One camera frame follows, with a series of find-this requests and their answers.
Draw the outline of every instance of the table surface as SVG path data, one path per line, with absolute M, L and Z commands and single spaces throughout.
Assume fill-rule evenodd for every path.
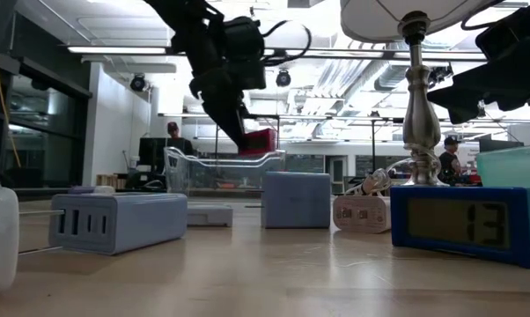
M 257 202 L 229 204 L 233 228 L 114 257 L 21 256 L 0 317 L 530 316 L 530 269 L 395 248 L 390 234 L 262 230 L 244 208 Z M 45 247 L 48 219 L 22 221 L 21 249 Z

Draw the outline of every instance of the security camera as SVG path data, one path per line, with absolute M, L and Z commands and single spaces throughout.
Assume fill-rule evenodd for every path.
M 278 87 L 286 87 L 291 84 L 291 75 L 288 70 L 279 70 L 279 74 L 276 75 L 276 85 Z
M 145 92 L 150 89 L 150 83 L 145 80 L 145 74 L 135 74 L 130 82 L 130 89 L 135 92 Z

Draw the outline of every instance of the lamp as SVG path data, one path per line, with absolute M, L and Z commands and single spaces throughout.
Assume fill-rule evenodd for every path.
M 341 0 L 342 29 L 363 42 L 405 40 L 410 68 L 406 72 L 409 103 L 403 141 L 411 150 L 412 176 L 407 185 L 446 186 L 437 178 L 433 149 L 441 138 L 439 121 L 427 100 L 430 69 L 422 64 L 421 43 L 435 33 L 486 7 L 494 0 Z

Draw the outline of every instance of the man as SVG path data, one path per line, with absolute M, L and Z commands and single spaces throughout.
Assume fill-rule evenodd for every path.
M 451 183 L 460 175 L 460 162 L 455 154 L 459 149 L 459 143 L 455 136 L 448 136 L 444 141 L 445 152 L 439 156 L 441 162 L 439 179 L 445 183 Z
M 167 146 L 176 147 L 185 155 L 195 155 L 193 144 L 187 139 L 179 136 L 179 127 L 177 126 L 176 122 L 167 123 L 167 133 L 172 138 L 171 142 L 168 142 Z

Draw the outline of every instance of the digital clock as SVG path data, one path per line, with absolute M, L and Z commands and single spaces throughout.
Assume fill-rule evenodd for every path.
M 530 188 L 390 189 L 396 247 L 467 254 L 530 269 Z

